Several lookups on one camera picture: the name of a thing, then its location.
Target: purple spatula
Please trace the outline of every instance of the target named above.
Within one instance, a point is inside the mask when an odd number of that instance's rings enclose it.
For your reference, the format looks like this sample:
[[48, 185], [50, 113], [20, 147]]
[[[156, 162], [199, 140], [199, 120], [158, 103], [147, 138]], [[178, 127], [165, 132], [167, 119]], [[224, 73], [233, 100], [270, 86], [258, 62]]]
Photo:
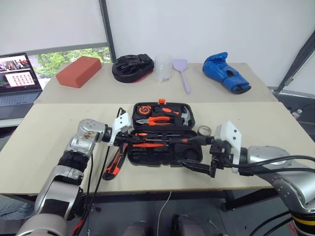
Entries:
[[187, 69], [187, 60], [185, 60], [185, 59], [174, 59], [173, 60], [173, 67], [174, 67], [175, 70], [181, 72], [182, 77], [183, 77], [183, 81], [184, 81], [184, 84], [185, 84], [186, 92], [187, 92], [187, 94], [190, 94], [190, 89], [189, 89], [189, 86], [188, 86], [188, 83], [186, 81], [186, 77], [185, 77], [185, 74], [184, 74], [184, 71]]

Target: hammer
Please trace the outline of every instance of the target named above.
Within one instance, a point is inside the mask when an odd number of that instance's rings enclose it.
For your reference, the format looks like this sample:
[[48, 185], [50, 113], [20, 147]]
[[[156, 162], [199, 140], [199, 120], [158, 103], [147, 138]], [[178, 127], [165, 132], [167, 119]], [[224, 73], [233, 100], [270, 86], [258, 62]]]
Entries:
[[189, 110], [187, 109], [187, 107], [184, 107], [184, 108], [185, 108], [186, 113], [182, 113], [181, 117], [184, 118], [183, 125], [188, 126], [188, 121], [190, 120], [190, 113], [189, 113]]

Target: orange pliers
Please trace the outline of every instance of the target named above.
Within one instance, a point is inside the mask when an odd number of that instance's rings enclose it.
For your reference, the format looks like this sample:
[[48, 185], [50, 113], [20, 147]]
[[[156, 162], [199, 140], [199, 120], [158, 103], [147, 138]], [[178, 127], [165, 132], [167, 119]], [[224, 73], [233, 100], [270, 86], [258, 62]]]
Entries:
[[170, 123], [156, 123], [155, 121], [170, 121], [170, 120], [171, 120], [170, 117], [149, 117], [147, 119], [136, 120], [136, 122], [139, 124], [147, 124], [148, 126], [153, 126], [153, 125], [170, 124]]

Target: clear plastic cup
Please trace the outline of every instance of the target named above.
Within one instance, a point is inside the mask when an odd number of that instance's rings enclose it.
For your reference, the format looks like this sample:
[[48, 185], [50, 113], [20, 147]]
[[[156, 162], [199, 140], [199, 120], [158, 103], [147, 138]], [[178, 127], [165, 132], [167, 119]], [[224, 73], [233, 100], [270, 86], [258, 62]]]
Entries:
[[159, 82], [168, 81], [172, 74], [173, 60], [170, 55], [157, 55], [154, 63], [155, 77]]

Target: toolbox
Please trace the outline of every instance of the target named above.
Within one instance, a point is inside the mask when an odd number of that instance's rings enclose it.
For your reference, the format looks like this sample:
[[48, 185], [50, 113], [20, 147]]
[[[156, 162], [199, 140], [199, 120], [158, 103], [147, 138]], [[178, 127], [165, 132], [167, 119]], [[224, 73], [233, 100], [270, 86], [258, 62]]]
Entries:
[[141, 102], [133, 107], [133, 135], [146, 139], [138, 145], [128, 145], [128, 159], [133, 165], [158, 167], [181, 166], [177, 160], [202, 161], [198, 144], [186, 143], [195, 137], [192, 110], [188, 104], [165, 102]]

